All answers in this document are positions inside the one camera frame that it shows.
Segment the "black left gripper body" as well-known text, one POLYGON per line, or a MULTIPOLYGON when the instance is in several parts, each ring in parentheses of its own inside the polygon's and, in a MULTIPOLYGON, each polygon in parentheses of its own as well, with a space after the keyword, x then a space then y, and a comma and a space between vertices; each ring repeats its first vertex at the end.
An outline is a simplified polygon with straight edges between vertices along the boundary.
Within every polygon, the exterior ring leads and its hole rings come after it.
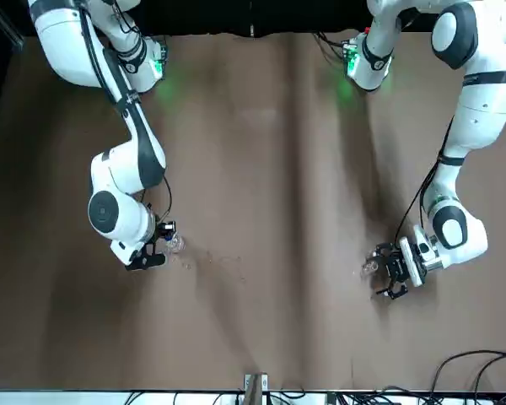
POLYGON ((385 265, 385 270, 389 279, 387 285, 395 283, 406 283, 411 278, 401 251, 398 258, 396 258, 393 262, 389 262, 385 265))

